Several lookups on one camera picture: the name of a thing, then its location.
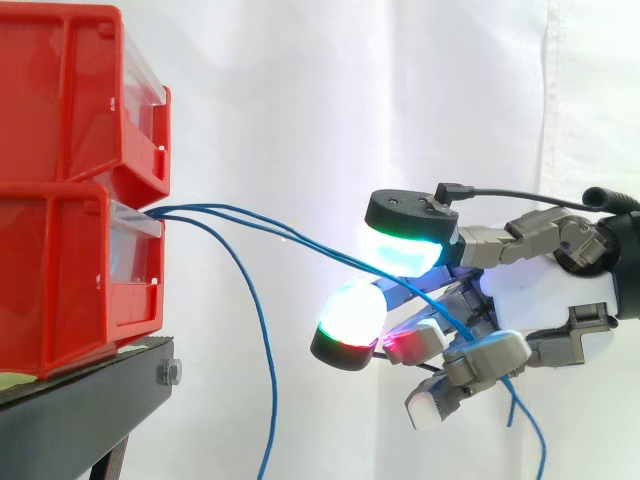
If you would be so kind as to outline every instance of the blue cable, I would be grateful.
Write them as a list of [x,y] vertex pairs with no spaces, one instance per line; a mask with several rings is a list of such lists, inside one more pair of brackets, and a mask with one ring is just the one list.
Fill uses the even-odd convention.
[[[422,298],[425,302],[427,302],[429,305],[431,305],[433,308],[435,308],[438,312],[440,312],[440,314],[458,331],[460,332],[460,335],[462,335],[462,337],[467,340],[467,341],[471,341],[473,340],[473,334],[471,333],[471,330],[469,330],[469,328],[464,325],[463,323],[461,323],[460,321],[456,320],[455,318],[453,318],[453,316],[451,316],[451,314],[448,312],[448,310],[440,303],[436,302],[435,300],[432,300],[431,298],[429,298],[424,292],[422,292],[420,289],[414,287],[413,285],[411,285],[408,282],[405,282],[404,280],[401,280],[400,278],[394,276],[394,275],[390,275],[387,272],[384,272],[382,270],[379,270],[365,262],[362,262],[361,260],[358,260],[356,258],[353,258],[349,255],[346,255],[342,252],[339,252],[337,250],[333,250],[332,248],[326,247],[325,245],[322,245],[321,243],[318,243],[314,240],[311,240],[310,238],[302,235],[300,232],[296,231],[295,229],[289,227],[288,225],[284,225],[280,222],[277,222],[276,220],[272,220],[270,218],[267,217],[262,217],[261,215],[255,214],[253,212],[250,212],[248,210],[244,210],[238,207],[232,207],[230,205],[222,205],[222,204],[202,204],[202,205],[211,205],[209,207],[201,207],[199,205],[179,205],[179,206],[166,206],[166,207],[157,207],[151,210],[148,210],[147,212],[145,212],[147,215],[150,215],[152,217],[156,217],[157,215],[160,214],[164,214],[170,211],[174,211],[174,210],[186,210],[186,211],[193,211],[193,212],[201,212],[201,213],[206,213],[208,215],[213,215],[215,217],[220,217],[220,218],[224,218],[225,220],[229,220],[231,222],[234,223],[238,223],[240,225],[244,225],[250,228],[254,228],[257,230],[262,230],[265,232],[269,232],[269,233],[273,233],[275,235],[278,235],[280,237],[283,238],[287,238],[289,240],[292,240],[296,243],[299,243],[301,245],[304,245],[308,248],[311,248],[312,250],[317,251],[318,253],[321,253],[333,260],[337,260],[341,263],[344,263],[348,266],[354,267],[354,268],[358,268],[359,270],[362,270],[364,272],[367,273],[372,273],[374,275],[378,275],[380,277],[385,277],[388,278],[389,280],[397,283],[398,285],[401,285],[403,287],[405,287],[407,290],[409,290],[410,292],[412,292],[414,295]],[[224,213],[220,213],[220,212],[215,212],[212,210],[208,210],[208,208],[225,208],[227,210],[233,210],[233,211],[237,211],[238,213],[242,213],[243,215],[248,215],[251,216],[253,218],[258,218],[262,221],[266,221],[268,223],[271,223],[273,225],[277,225],[277,226],[281,226],[281,228],[286,229],[287,231],[293,233],[293,235],[295,235],[295,237],[292,237],[290,235],[287,235],[281,231],[278,230],[274,230],[272,228],[269,227],[265,227],[263,225],[258,225],[252,222],[247,222],[245,220],[239,219],[237,217],[233,217],[230,215],[225,215]]]
[[269,334],[267,332],[267,324],[264,318],[264,312],[262,311],[262,305],[260,304],[260,299],[258,298],[258,293],[251,281],[251,277],[249,273],[244,268],[244,265],[238,258],[236,252],[231,248],[222,236],[216,232],[211,227],[205,225],[204,223],[198,222],[197,220],[193,220],[191,218],[179,217],[174,215],[155,215],[154,218],[160,218],[164,220],[175,220],[177,222],[190,223],[191,225],[195,225],[213,235],[224,248],[227,249],[227,252],[231,255],[233,260],[238,265],[242,276],[244,277],[245,282],[247,282],[247,286],[249,287],[249,291],[251,292],[251,296],[253,297],[253,302],[256,305],[256,310],[258,312],[258,319],[260,320],[260,329],[262,330],[262,341],[264,342],[264,349],[267,354],[267,362],[269,363],[269,375],[271,376],[271,423],[269,425],[269,439],[267,441],[267,447],[265,448],[264,455],[262,457],[262,463],[260,464],[260,470],[258,472],[258,480],[262,480],[264,477],[264,472],[267,469],[267,463],[269,462],[269,456],[271,455],[271,448],[273,447],[273,440],[276,434],[276,417],[278,415],[278,382],[276,380],[276,368],[273,363],[273,355],[271,353],[271,345],[269,344]]
[[[237,217],[231,216],[231,215],[225,215],[224,213],[220,213],[220,212],[216,212],[216,211],[212,211],[209,209],[212,208],[216,208],[216,209],[222,209],[222,210],[229,210],[229,211],[233,211],[233,212],[237,212],[240,213],[242,215],[246,215],[252,218],[255,218],[257,220],[269,223],[271,225],[275,225],[279,228],[282,228],[283,230],[286,230],[288,232],[290,232],[292,235],[288,235],[282,231],[279,230],[275,230],[269,227],[265,227],[264,225],[259,225],[253,222],[248,222],[246,220],[242,220],[239,219]],[[194,212],[200,212],[200,213],[206,213],[208,215],[213,215],[219,218],[223,218],[225,220],[229,220],[231,222],[234,223],[238,223],[240,225],[244,225],[250,228],[254,228],[257,230],[261,230],[261,231],[265,231],[268,233],[272,233],[274,235],[278,235],[282,238],[287,238],[289,240],[292,240],[296,243],[299,243],[301,245],[304,245],[312,250],[317,251],[318,253],[321,253],[333,260],[336,260],[338,262],[344,263],[345,265],[348,265],[350,267],[353,268],[357,268],[359,270],[368,272],[368,273],[373,273],[375,275],[381,276],[381,277],[385,277],[395,283],[397,283],[398,285],[403,286],[404,288],[406,288],[407,290],[411,291],[414,295],[420,297],[421,299],[423,299],[425,302],[427,302],[429,305],[431,305],[433,308],[435,308],[438,312],[440,312],[440,314],[456,329],[458,330],[458,332],[460,333],[460,335],[467,341],[471,341],[474,339],[473,333],[469,330],[469,328],[464,325],[463,323],[459,322],[458,320],[456,320],[455,318],[453,318],[451,316],[451,314],[447,311],[447,309],[440,304],[439,302],[432,300],[431,298],[429,298],[424,292],[422,292],[421,290],[419,290],[418,288],[414,287],[413,285],[411,285],[408,282],[405,282],[404,280],[401,280],[398,277],[395,277],[393,275],[390,275],[382,270],[379,270],[365,262],[362,262],[360,260],[357,260],[356,258],[353,258],[349,255],[346,255],[342,252],[339,252],[337,250],[334,250],[332,248],[329,248],[325,245],[322,245],[321,243],[318,243],[314,240],[311,240],[309,237],[306,237],[305,235],[301,234],[300,232],[298,232],[297,230],[293,229],[292,227],[289,227],[286,224],[283,224],[281,222],[278,222],[277,220],[273,220],[271,218],[259,215],[257,213],[251,212],[249,210],[245,210],[239,207],[234,207],[232,205],[225,205],[225,204],[215,204],[215,203],[209,203],[209,204],[191,204],[191,205],[179,205],[179,206],[162,206],[162,207],[157,207],[154,209],[151,209],[149,211],[147,211],[147,215],[150,215],[154,218],[162,218],[163,216],[165,216],[164,214],[166,214],[167,212],[171,212],[174,210],[186,210],[186,211],[194,211]],[[540,459],[540,465],[538,468],[538,475],[537,475],[537,479],[540,480],[542,479],[542,475],[544,473],[544,466],[546,463],[546,457],[547,457],[547,446],[546,446],[546,442],[544,440],[544,436],[542,434],[542,431],[540,429],[540,427],[538,426],[537,422],[535,421],[535,419],[533,418],[533,415],[531,415],[531,413],[529,412],[529,410],[526,408],[526,406],[524,405],[524,403],[522,402],[522,400],[520,399],[520,397],[518,396],[517,392],[515,391],[515,388],[513,386],[513,384],[511,383],[511,381],[509,380],[508,377],[504,376],[502,377],[502,383],[505,385],[505,387],[507,388],[507,390],[509,391],[509,393],[511,394],[512,397],[512,404],[511,404],[511,410],[509,412],[509,421],[508,421],[508,425],[507,426],[511,426],[512,422],[513,422],[513,416],[515,413],[515,405],[517,404],[522,411],[525,413],[525,415],[527,416],[527,418],[529,419],[529,421],[531,422],[531,424],[533,425],[536,434],[538,435],[538,438],[540,440],[540,445],[541,445],[541,450],[542,450],[542,455],[541,455],[541,459]]]
[[545,463],[547,463],[547,442],[545,442],[544,440],[544,435],[542,434],[542,430],[540,429],[538,422],[536,422],[536,419],[533,418],[533,415],[531,414],[529,409],[524,405],[524,403],[522,403],[522,400],[520,400],[520,397],[516,393],[516,389],[513,386],[513,383],[511,383],[511,380],[509,380],[509,378],[506,375],[502,377],[501,380],[504,386],[507,387],[507,390],[509,390],[509,393],[511,394],[511,398],[513,399],[513,401],[518,404],[518,406],[520,407],[520,410],[522,410],[524,414],[527,416],[527,418],[531,422],[531,425],[533,425],[533,429],[536,431],[536,435],[538,435],[538,440],[540,440],[540,449],[542,450],[542,454],[540,456],[540,464],[538,466],[538,474],[536,475],[536,480],[542,480],[542,475],[544,474],[544,466],[545,466]]

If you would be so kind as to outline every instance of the red storage bin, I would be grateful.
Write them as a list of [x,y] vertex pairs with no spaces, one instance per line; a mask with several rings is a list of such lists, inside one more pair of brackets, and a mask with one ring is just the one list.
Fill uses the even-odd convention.
[[0,2],[0,180],[169,193],[170,94],[102,5]]
[[0,372],[40,378],[162,326],[164,225],[96,184],[0,183]]

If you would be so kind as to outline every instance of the screw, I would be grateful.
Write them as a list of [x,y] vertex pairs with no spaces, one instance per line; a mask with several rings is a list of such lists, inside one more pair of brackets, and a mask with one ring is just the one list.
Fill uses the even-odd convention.
[[162,367],[162,384],[168,386],[178,385],[182,378],[182,362],[177,358],[165,360]]

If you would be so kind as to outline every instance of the white fabric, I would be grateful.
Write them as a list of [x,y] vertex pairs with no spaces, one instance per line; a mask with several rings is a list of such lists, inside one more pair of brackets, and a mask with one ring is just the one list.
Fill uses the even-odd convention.
[[[172,89],[173,203],[253,208],[357,253],[377,188],[457,181],[535,190],[541,181],[575,197],[607,180],[633,193],[634,2],[552,2],[546,98],[544,2],[116,3]],[[463,223],[493,224],[531,206],[476,199],[460,211]],[[354,273],[215,224],[254,277],[272,338],[280,414],[267,479],[533,477],[537,440],[521,417],[506,430],[503,389],[414,432],[403,402],[424,378],[419,370],[374,362],[345,373],[308,352],[323,303]],[[166,288],[162,333],[176,336],[183,380],[132,434],[122,478],[255,478],[270,386],[246,287],[212,238],[170,225]],[[623,327],[600,364],[528,371],[518,382],[547,434],[547,479],[635,478],[640,327]]]
[[[625,0],[550,1],[543,193],[579,200],[598,185],[640,196],[639,14],[640,4]],[[586,365],[517,379],[547,437],[546,478],[638,478],[639,335],[637,320],[623,321]],[[529,478],[538,442],[522,416],[517,423]]]

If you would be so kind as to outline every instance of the black metal frame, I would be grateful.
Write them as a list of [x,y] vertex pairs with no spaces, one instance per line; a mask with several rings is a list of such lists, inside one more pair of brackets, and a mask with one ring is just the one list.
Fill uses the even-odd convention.
[[127,436],[172,389],[162,372],[173,339],[134,345],[70,375],[0,392],[0,479],[73,480],[94,465],[92,480],[117,479]]

